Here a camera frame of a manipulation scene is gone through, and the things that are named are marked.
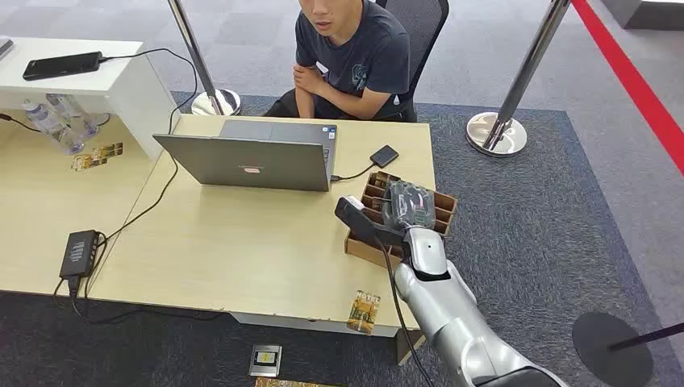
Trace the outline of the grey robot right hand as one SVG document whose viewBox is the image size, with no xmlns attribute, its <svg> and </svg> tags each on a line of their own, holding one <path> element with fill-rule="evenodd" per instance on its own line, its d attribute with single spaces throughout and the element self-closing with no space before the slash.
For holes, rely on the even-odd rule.
<svg viewBox="0 0 684 387">
<path fill-rule="evenodd" d="M 408 181 L 390 181 L 383 196 L 383 224 L 395 230 L 436 224 L 434 192 Z"/>
</svg>

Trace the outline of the person's left hand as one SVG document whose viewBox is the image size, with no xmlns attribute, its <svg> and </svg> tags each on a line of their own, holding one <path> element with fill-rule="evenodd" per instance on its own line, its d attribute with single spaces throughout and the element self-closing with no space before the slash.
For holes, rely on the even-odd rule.
<svg viewBox="0 0 684 387">
<path fill-rule="evenodd" d="M 293 78 L 295 88 L 309 94 L 320 95 L 320 90 L 327 85 L 321 72 L 315 66 L 305 67 L 296 64 L 293 67 Z"/>
</svg>

